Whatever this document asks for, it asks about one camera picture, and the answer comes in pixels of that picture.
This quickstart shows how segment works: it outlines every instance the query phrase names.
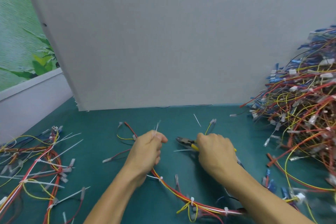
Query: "person's left hand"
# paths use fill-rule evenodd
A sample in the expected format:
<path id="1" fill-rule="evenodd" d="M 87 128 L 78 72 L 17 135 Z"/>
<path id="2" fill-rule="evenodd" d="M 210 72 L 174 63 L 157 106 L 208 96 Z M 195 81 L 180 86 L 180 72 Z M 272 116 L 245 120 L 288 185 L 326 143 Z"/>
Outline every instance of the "person's left hand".
<path id="1" fill-rule="evenodd" d="M 146 174 L 160 161 L 162 143 L 167 141 L 162 133 L 149 131 L 133 144 L 124 168 L 135 176 L 137 187 L 144 183 Z"/>

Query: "person's right hand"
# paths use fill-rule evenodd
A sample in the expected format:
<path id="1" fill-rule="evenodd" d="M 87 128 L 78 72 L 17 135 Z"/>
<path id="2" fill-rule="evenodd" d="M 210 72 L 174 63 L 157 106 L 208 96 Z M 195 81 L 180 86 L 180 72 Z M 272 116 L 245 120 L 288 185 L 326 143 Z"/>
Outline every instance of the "person's right hand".
<path id="1" fill-rule="evenodd" d="M 229 183 L 241 169 L 237 163 L 235 149 L 229 138 L 221 135 L 202 133 L 197 135 L 199 162 L 219 183 Z"/>

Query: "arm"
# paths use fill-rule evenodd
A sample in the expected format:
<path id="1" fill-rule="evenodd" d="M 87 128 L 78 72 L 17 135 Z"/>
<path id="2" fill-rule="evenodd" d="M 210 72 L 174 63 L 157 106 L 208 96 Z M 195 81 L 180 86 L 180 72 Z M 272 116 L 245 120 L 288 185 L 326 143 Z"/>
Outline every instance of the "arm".
<path id="1" fill-rule="evenodd" d="M 124 167 L 95 204 L 84 224 L 118 224 L 134 190 L 144 183 L 146 174 L 160 161 L 160 149 L 167 138 L 153 132 L 137 138 Z"/>
<path id="2" fill-rule="evenodd" d="M 258 224 L 312 224 L 307 217 L 259 184 L 238 163 L 229 138 L 197 135 L 199 162 L 245 207 Z"/>

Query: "green leaf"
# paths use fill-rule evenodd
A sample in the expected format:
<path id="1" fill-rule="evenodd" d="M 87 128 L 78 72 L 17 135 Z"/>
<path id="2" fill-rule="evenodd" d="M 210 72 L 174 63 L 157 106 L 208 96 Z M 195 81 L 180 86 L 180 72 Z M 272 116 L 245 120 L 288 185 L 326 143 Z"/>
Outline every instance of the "green leaf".
<path id="1" fill-rule="evenodd" d="M 48 72 L 47 69 L 44 66 L 42 66 L 39 62 L 37 62 L 36 60 L 33 60 L 32 63 L 35 69 L 35 73 L 37 75 L 45 74 L 46 72 Z"/>
<path id="2" fill-rule="evenodd" d="M 2 68 L 2 67 L 0 67 L 0 70 L 10 72 L 12 74 L 15 74 L 18 77 L 22 77 L 22 78 L 26 78 L 26 79 L 32 79 L 34 77 L 37 77 L 37 74 L 31 73 L 31 72 L 28 72 L 28 71 L 22 71 L 22 72 L 11 71 L 11 70 L 8 70 L 8 69 Z"/>
<path id="3" fill-rule="evenodd" d="M 33 57 L 34 57 L 34 59 L 35 59 L 38 63 L 40 63 L 42 66 L 45 66 L 45 64 L 46 64 L 50 59 L 52 59 L 52 56 L 51 56 L 51 55 L 45 55 L 45 56 L 43 56 L 43 57 L 41 58 L 41 57 L 39 57 L 39 56 L 33 54 Z"/>
<path id="4" fill-rule="evenodd" d="M 40 37 L 40 36 L 38 36 L 38 35 L 35 35 L 33 32 L 31 32 L 31 31 L 29 31 L 29 30 L 26 30 L 25 28 L 23 28 L 23 30 L 24 30 L 25 32 L 27 32 L 28 34 L 33 35 L 34 37 L 36 37 L 37 39 L 39 39 L 42 43 L 48 45 L 48 47 L 51 47 L 51 45 L 50 45 L 50 43 L 49 43 L 49 41 L 48 41 L 47 38 L 44 38 L 44 37 Z"/>
<path id="5" fill-rule="evenodd" d="M 44 68 L 50 72 L 51 70 L 53 70 L 53 62 L 50 60 L 47 62 L 47 64 L 45 64 Z"/>

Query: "work surface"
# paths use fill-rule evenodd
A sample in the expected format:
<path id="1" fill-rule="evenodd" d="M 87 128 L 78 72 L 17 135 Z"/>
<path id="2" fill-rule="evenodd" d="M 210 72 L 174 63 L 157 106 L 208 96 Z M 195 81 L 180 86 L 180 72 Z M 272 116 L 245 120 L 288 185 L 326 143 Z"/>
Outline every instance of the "work surface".
<path id="1" fill-rule="evenodd" d="M 265 122 L 254 124 L 251 117 L 246 116 L 248 112 L 237 117 L 229 116 L 240 112 L 242 109 L 239 109 L 238 106 L 190 106 L 78 112 L 76 103 L 71 98 L 31 128 L 27 134 L 38 135 L 53 125 L 64 126 L 61 137 L 69 133 L 82 133 L 55 146 L 56 151 L 61 153 L 84 139 L 61 157 L 64 165 L 70 163 L 72 158 L 75 158 L 76 162 L 75 169 L 69 173 L 69 182 L 62 184 L 65 189 L 60 189 L 57 194 L 57 198 L 62 199 L 80 190 L 83 186 L 91 186 L 86 190 L 82 208 L 74 221 L 74 224 L 80 224 L 83 223 L 125 161 L 123 158 L 102 163 L 102 160 L 130 148 L 116 137 L 120 121 L 126 121 L 137 135 L 141 135 L 153 129 L 161 120 L 158 131 L 165 134 L 169 141 L 162 147 L 161 161 L 155 170 L 172 187 L 174 187 L 174 175 L 178 174 L 182 193 L 194 197 L 198 202 L 215 205 L 216 200 L 226 194 L 223 188 L 202 169 L 196 153 L 173 152 L 183 149 L 175 138 L 182 136 L 195 139 L 197 133 L 205 132 L 213 118 L 217 119 L 217 123 L 211 132 L 229 137 L 237 149 L 237 156 L 245 169 L 256 180 L 261 181 L 266 172 L 265 164 L 268 162 L 266 153 L 279 155 L 283 151 L 281 149 L 275 150 L 275 141 L 271 141 L 268 147 L 263 146 L 265 140 L 274 130 L 274 126 Z M 202 127 L 198 125 L 193 114 L 196 115 Z M 125 125 L 119 129 L 119 135 L 124 138 L 132 138 L 132 133 Z M 308 163 L 306 160 L 290 162 L 288 171 L 312 185 L 327 186 L 324 181 L 327 174 L 322 165 L 318 163 Z M 278 187 L 288 187 L 285 176 L 276 167 L 271 168 L 271 178 L 275 180 Z M 6 179 L 0 178 L 0 184 L 4 181 Z M 1 192 L 8 193 L 16 185 L 17 181 L 11 181 L 1 188 Z M 35 185 L 29 184 L 27 186 L 29 192 L 43 195 L 41 188 Z M 63 211 L 66 212 L 67 219 L 70 219 L 76 212 L 78 205 L 79 201 L 68 200 L 55 206 L 51 211 L 50 223 L 63 223 Z M 186 211 L 176 214 L 176 211 L 182 206 L 183 203 L 158 180 L 147 178 L 130 199 L 122 223 L 188 223 Z M 239 207 L 228 200 L 221 201 L 217 206 L 228 206 L 229 209 L 234 206 Z M 14 223 L 42 223 L 46 207 L 46 201 L 31 199 L 24 195 L 23 212 Z M 246 217 L 230 217 L 227 223 L 250 223 L 250 221 Z"/>

